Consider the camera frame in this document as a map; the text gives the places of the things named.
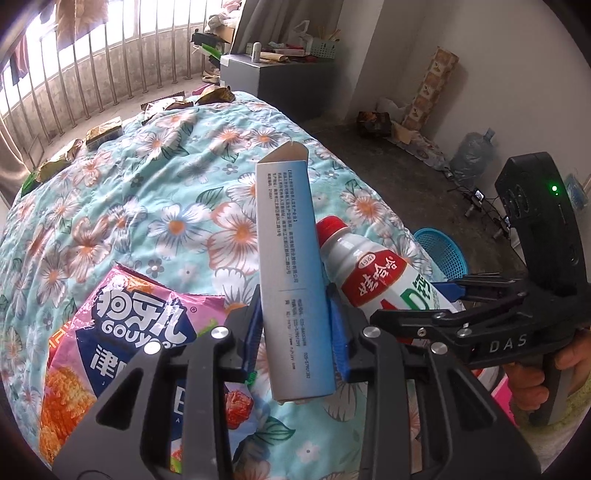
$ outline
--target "curtain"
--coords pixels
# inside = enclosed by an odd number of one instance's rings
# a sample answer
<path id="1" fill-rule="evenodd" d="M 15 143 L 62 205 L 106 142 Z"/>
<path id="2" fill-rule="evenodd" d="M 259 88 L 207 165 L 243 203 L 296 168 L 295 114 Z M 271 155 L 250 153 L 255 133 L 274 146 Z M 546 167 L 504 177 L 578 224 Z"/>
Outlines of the curtain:
<path id="1" fill-rule="evenodd" d="M 330 34 L 342 5 L 343 0 L 244 0 L 232 53 L 244 53 L 246 44 L 256 41 L 282 43 L 302 20 L 310 20 L 310 35 L 319 36 L 319 27 Z"/>
<path id="2" fill-rule="evenodd" d="M 30 174 L 0 115 L 0 193 L 11 205 Z"/>

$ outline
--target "bed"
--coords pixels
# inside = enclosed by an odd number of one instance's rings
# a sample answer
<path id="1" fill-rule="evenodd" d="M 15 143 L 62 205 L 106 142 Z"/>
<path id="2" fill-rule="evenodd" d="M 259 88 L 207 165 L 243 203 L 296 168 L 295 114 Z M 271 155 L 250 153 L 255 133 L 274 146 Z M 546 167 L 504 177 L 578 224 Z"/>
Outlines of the bed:
<path id="1" fill-rule="evenodd" d="M 95 152 L 83 148 L 70 167 L 17 197 L 7 217 L 0 245 L 0 369 L 34 451 L 48 338 L 114 263 L 176 291 L 224 295 L 228 309 L 249 303 L 258 282 L 255 164 L 290 140 L 309 149 L 317 220 L 338 215 L 427 278 L 444 280 L 375 191 L 257 98 L 238 92 L 232 103 L 164 112 L 145 126 L 139 116 L 130 119 L 122 137 Z M 337 379 L 331 397 L 280 406 L 271 399 L 264 345 L 256 367 L 251 393 L 264 435 L 242 446 L 236 478 L 356 478 L 363 385 Z"/>

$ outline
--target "snack bag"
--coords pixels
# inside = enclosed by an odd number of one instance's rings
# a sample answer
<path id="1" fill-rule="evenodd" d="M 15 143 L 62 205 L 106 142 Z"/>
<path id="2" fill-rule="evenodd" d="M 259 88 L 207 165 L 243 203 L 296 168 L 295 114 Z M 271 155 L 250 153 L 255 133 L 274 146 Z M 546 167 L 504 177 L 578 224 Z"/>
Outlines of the snack bag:
<path id="1" fill-rule="evenodd" d="M 179 294 L 123 265 L 116 265 L 50 338 L 41 406 L 39 450 L 48 463 L 97 397 L 149 341 L 170 348 L 194 341 L 226 320 L 219 296 Z M 226 383 L 231 454 L 256 430 L 246 385 Z M 184 382 L 174 398 L 170 468 L 180 471 Z"/>

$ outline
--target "concrete floor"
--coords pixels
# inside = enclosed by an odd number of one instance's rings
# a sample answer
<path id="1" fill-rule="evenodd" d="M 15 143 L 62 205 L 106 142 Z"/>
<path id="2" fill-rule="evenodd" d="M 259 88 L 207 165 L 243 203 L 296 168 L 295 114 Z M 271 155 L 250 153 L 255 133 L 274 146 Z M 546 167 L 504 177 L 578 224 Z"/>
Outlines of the concrete floor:
<path id="1" fill-rule="evenodd" d="M 470 203 L 458 191 L 448 192 L 455 184 L 443 173 L 386 140 L 361 138 L 355 127 L 303 127 L 374 188 L 411 232 L 431 227 L 451 237 L 471 273 L 525 270 L 508 240 L 492 238 L 498 228 L 489 218 L 464 216 Z"/>

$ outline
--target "metal window bar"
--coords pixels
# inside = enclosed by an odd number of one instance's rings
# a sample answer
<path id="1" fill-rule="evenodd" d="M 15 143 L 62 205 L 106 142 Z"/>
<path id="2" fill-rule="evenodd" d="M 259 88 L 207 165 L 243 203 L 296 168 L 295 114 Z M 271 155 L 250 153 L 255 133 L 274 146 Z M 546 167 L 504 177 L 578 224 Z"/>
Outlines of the metal window bar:
<path id="1" fill-rule="evenodd" d="M 191 3 L 189 0 L 189 14 L 187 16 L 187 74 L 185 80 L 191 80 Z"/>
<path id="2" fill-rule="evenodd" d="M 90 70 L 92 71 L 92 83 L 95 84 L 96 103 L 99 104 L 99 112 L 104 112 L 105 109 L 103 108 L 103 101 L 100 98 L 99 82 L 96 79 L 95 58 L 92 53 L 92 40 L 90 39 L 90 33 L 88 34 L 88 52 L 88 57 L 90 60 Z"/>
<path id="3" fill-rule="evenodd" d="M 155 40 L 156 40 L 156 77 L 157 77 L 157 87 L 162 88 L 162 73 L 160 72 L 160 42 L 158 35 L 158 0 L 156 0 L 156 33 L 155 33 Z"/>
<path id="4" fill-rule="evenodd" d="M 82 89 L 82 82 L 80 81 L 80 69 L 78 68 L 78 59 L 76 58 L 76 42 L 72 44 L 72 53 L 74 54 L 74 73 L 76 74 L 78 92 L 80 92 L 80 101 L 82 102 L 84 116 L 88 120 L 90 118 L 90 114 L 88 113 L 88 105 L 86 104 L 86 99 L 84 98 L 84 90 Z"/>
<path id="5" fill-rule="evenodd" d="M 12 116 L 12 109 L 10 108 L 10 103 L 8 103 L 8 94 L 6 92 L 6 85 L 4 85 L 4 88 L 2 90 L 4 90 L 4 98 L 6 99 L 6 105 L 8 107 L 8 118 L 10 119 L 10 122 L 12 124 L 12 129 L 14 130 L 14 133 L 17 136 L 17 141 L 19 143 L 19 145 L 17 145 L 17 148 L 19 149 L 21 154 L 24 152 L 27 155 L 27 157 L 29 158 L 29 160 L 31 161 L 31 163 L 33 163 L 33 160 L 31 158 L 31 156 L 29 155 L 28 150 L 25 147 L 25 141 L 23 140 L 23 138 L 21 136 L 21 131 L 17 128 L 17 124 L 14 121 L 14 117 Z"/>
<path id="6" fill-rule="evenodd" d="M 27 130 L 29 130 L 29 135 L 31 135 L 31 140 L 34 140 L 35 135 L 33 134 L 33 129 L 31 128 L 31 122 L 29 121 L 29 116 L 27 115 L 27 111 L 25 110 L 25 105 L 22 102 L 21 89 L 18 86 L 19 83 L 20 83 L 20 79 L 19 79 L 19 82 L 17 82 L 18 104 L 21 106 L 22 117 L 25 119 L 25 123 L 27 124 Z"/>
<path id="7" fill-rule="evenodd" d="M 66 92 L 66 82 L 64 82 L 64 72 L 61 69 L 60 51 L 57 49 L 57 35 L 56 35 L 56 51 L 57 51 L 57 73 L 60 76 L 61 92 L 64 95 L 64 100 L 66 102 L 66 109 L 68 110 L 68 116 L 70 117 L 70 122 L 72 123 L 72 128 L 75 128 L 77 126 L 77 123 L 76 123 L 76 120 L 74 119 L 74 114 L 72 113 L 72 107 L 70 106 L 70 100 L 68 99 L 68 94 Z"/>
<path id="8" fill-rule="evenodd" d="M 138 9 L 137 9 L 137 22 L 138 22 L 138 44 L 139 44 L 139 73 L 142 77 L 142 92 L 148 92 L 148 87 L 146 86 L 146 72 L 144 70 L 144 42 L 142 41 L 142 19 L 141 19 L 141 10 L 142 10 L 142 0 L 138 0 Z"/>
<path id="9" fill-rule="evenodd" d="M 127 98 L 133 98 L 131 81 L 129 79 L 129 65 L 127 64 L 127 45 L 125 44 L 125 1 L 121 7 L 121 46 L 123 48 L 123 67 L 125 70 L 125 83 L 127 84 Z"/>
<path id="10" fill-rule="evenodd" d="M 113 82 L 113 68 L 111 67 L 111 52 L 109 51 L 109 39 L 107 38 L 107 24 L 105 27 L 105 59 L 107 61 L 107 72 L 109 73 L 109 84 L 111 85 L 111 95 L 113 96 L 113 105 L 117 105 L 117 92 L 115 91 L 115 82 Z"/>
<path id="11" fill-rule="evenodd" d="M 56 106 L 53 103 L 53 97 L 51 95 L 51 90 L 49 89 L 49 82 L 47 81 L 47 72 L 45 70 L 45 58 L 43 56 L 43 37 L 39 38 L 39 43 L 41 45 L 41 65 L 43 67 L 43 81 L 45 83 L 45 92 L 47 94 L 47 99 L 49 100 L 49 106 L 51 108 L 51 113 L 53 114 L 53 119 L 56 121 L 56 127 L 60 136 L 64 134 L 63 128 L 61 127 L 60 120 L 57 117 Z"/>
<path id="12" fill-rule="evenodd" d="M 201 25 L 202 33 L 205 33 L 205 25 L 207 25 L 207 0 L 205 0 L 205 8 L 203 9 L 203 24 Z M 205 76 L 205 59 L 204 56 L 201 56 L 201 77 Z"/>
<path id="13" fill-rule="evenodd" d="M 41 124 L 41 129 L 43 130 L 43 134 L 47 140 L 47 144 L 51 145 L 52 139 L 49 138 L 49 134 L 47 133 L 47 128 L 45 126 L 45 122 L 43 121 L 43 116 L 41 114 L 41 109 L 39 108 L 39 102 L 37 102 L 37 95 L 35 94 L 35 87 L 33 87 L 33 79 L 31 78 L 31 72 L 29 71 L 29 83 L 31 84 L 31 96 L 33 97 L 33 103 L 35 104 L 35 110 L 37 111 L 37 116 L 39 117 L 39 123 Z"/>
<path id="14" fill-rule="evenodd" d="M 176 32 L 176 28 L 174 26 L 174 14 L 176 12 L 176 6 L 177 6 L 177 2 L 176 0 L 173 0 L 173 27 L 170 31 L 170 38 L 171 38 L 171 42 L 172 42 L 172 57 L 171 60 L 173 62 L 173 84 L 178 83 L 177 80 L 177 56 L 176 56 L 176 51 L 174 49 L 174 34 Z"/>

